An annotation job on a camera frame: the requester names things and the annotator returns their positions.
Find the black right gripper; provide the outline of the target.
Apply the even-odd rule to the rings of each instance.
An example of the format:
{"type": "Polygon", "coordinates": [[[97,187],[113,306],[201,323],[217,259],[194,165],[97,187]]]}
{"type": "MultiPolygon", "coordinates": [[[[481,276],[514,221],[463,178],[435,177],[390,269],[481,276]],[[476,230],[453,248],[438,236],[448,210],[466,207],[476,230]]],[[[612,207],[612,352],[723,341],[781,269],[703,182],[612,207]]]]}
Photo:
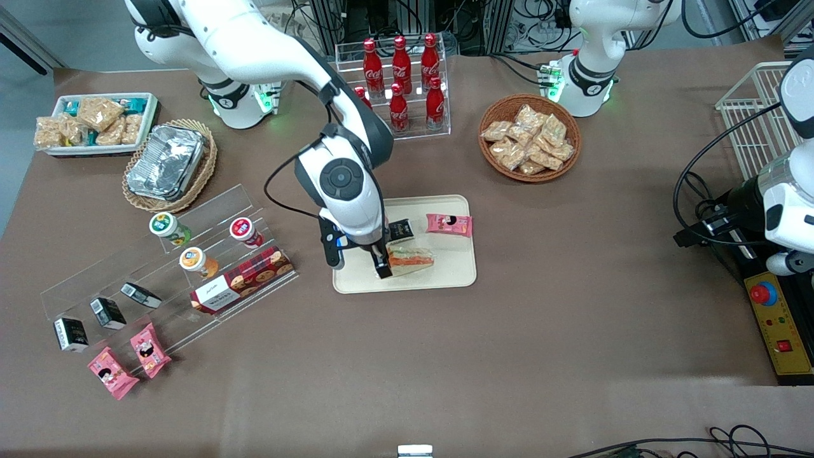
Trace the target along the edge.
{"type": "Polygon", "coordinates": [[[387,279],[393,276],[389,252],[387,251],[388,235],[389,230],[386,227],[377,227],[375,231],[361,234],[347,232],[349,246],[360,247],[366,251],[374,252],[375,270],[379,279],[387,279]]]}

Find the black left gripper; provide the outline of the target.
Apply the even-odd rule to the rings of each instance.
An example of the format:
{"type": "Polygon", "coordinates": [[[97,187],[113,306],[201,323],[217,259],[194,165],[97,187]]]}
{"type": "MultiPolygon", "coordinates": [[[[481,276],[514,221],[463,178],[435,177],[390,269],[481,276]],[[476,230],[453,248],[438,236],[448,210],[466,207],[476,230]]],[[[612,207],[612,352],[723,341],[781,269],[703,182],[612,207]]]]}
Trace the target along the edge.
{"type": "Polygon", "coordinates": [[[690,226],[673,235],[679,247],[711,246],[720,233],[739,231],[748,239],[765,239],[764,197],[758,179],[748,179],[725,195],[725,205],[701,205],[701,226],[690,226]]]}

